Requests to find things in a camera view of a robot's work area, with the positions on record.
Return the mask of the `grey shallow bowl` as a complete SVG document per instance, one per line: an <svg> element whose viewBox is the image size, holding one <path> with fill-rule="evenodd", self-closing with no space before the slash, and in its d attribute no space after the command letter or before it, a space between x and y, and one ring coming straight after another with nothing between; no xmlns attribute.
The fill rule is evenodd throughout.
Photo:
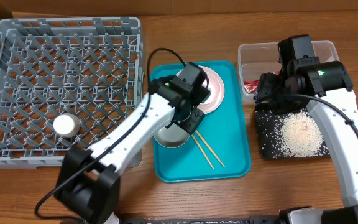
<svg viewBox="0 0 358 224"><path fill-rule="evenodd" d="M189 133L173 124L169 128L163 127L154 134L154 147L178 148L184 145L189 137Z"/></svg>

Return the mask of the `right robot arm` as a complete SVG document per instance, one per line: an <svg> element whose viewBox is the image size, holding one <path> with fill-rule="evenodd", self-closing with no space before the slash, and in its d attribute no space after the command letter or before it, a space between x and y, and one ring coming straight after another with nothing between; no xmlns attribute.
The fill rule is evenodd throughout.
<svg viewBox="0 0 358 224"><path fill-rule="evenodd" d="M279 74L263 73L255 102L276 114L306 107L328 147L343 207L282 210L276 223L358 223L358 109L353 83L340 61L320 62L308 34L278 43Z"/></svg>

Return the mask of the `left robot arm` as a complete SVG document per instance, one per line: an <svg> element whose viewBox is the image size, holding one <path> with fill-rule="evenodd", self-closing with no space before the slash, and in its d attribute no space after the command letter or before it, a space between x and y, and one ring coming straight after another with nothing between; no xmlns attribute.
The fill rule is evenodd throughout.
<svg viewBox="0 0 358 224"><path fill-rule="evenodd" d="M193 134L210 94L206 72L189 62L176 75L154 79L140 105L113 132L87 149L66 154L54 196L88 223L105 223L119 201L120 177L160 129L173 124Z"/></svg>

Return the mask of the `red snack wrapper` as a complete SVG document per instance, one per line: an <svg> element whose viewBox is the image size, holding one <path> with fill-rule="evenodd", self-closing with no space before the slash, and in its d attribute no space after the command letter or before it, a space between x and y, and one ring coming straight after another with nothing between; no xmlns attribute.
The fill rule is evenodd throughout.
<svg viewBox="0 0 358 224"><path fill-rule="evenodd" d="M244 80L245 92L247 94L251 94L251 93L256 92L258 84L259 84L259 80L254 80L254 81L246 81L246 80Z"/></svg>

